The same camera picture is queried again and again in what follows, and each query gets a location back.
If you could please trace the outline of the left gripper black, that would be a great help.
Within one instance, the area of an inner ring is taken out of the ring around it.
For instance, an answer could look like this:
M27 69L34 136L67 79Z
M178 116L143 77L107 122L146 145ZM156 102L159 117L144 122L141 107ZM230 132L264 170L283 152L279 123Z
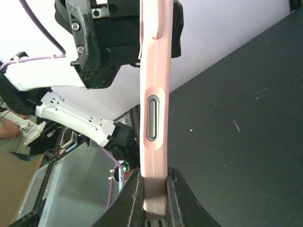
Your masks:
M57 0L56 21L72 34L71 62L84 87L109 87L121 66L140 68L144 89L167 89L172 58L181 55L178 0Z

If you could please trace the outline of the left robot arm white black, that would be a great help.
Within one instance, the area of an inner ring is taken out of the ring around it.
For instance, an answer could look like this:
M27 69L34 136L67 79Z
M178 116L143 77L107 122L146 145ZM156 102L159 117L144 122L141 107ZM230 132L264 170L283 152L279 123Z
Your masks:
M13 111L48 119L79 132L119 160L134 165L140 152L167 154L171 59L181 55L183 7L177 0L112 0L108 14L94 16L92 0L58 0L56 11L70 24L78 58L21 58L0 69L1 96ZM109 87L123 65L140 68L140 138L129 126L97 118L58 96L55 85Z

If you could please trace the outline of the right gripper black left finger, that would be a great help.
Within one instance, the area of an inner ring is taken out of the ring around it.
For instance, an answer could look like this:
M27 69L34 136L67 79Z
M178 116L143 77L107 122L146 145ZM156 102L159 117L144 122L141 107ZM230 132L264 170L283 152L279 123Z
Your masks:
M139 170L129 175L119 195L93 227L143 227L144 181Z

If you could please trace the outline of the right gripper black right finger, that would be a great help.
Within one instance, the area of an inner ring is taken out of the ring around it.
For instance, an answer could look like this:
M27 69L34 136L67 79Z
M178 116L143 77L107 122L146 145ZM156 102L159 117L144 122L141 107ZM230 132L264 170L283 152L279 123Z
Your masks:
M215 219L201 206L180 171L168 169L168 227L218 227Z

